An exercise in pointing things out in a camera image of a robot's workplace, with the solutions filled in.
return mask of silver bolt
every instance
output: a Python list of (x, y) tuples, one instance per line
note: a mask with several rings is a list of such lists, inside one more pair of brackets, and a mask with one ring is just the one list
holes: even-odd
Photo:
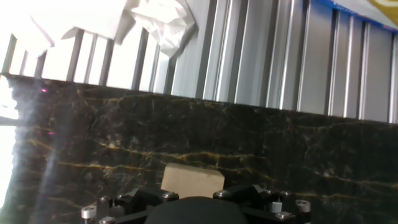
[(226, 198), (226, 197), (230, 197), (231, 193), (227, 190), (220, 190), (219, 192), (214, 193), (213, 197), (216, 198)]
[(113, 217), (105, 217), (99, 221), (99, 224), (113, 224), (115, 219)]
[(89, 206), (89, 207), (84, 207), (82, 210), (83, 210), (83, 211), (91, 211), (91, 210), (94, 210), (94, 207), (91, 207), (91, 206)]
[(267, 193), (267, 194), (274, 194), (275, 191), (273, 191), (273, 190), (266, 190), (266, 193)]
[(106, 200), (109, 200), (109, 198), (107, 197), (107, 196), (104, 196), (104, 197), (101, 197), (101, 199), (100, 199), (101, 201), (106, 201)]
[(283, 196), (291, 196), (292, 193), (289, 191), (282, 191), (280, 194), (282, 194)]
[(281, 220), (293, 218), (294, 215), (289, 212), (278, 212), (275, 216)]
[(311, 212), (311, 203), (304, 200), (296, 200), (296, 206), (300, 212)]
[(166, 192), (166, 193), (164, 193), (164, 194), (162, 195), (162, 197), (163, 197), (164, 199), (177, 198), (177, 197), (178, 197), (178, 194), (177, 194), (177, 193), (174, 193), (174, 192)]
[(91, 219), (96, 215), (96, 207), (95, 206), (87, 206), (81, 209), (81, 218)]

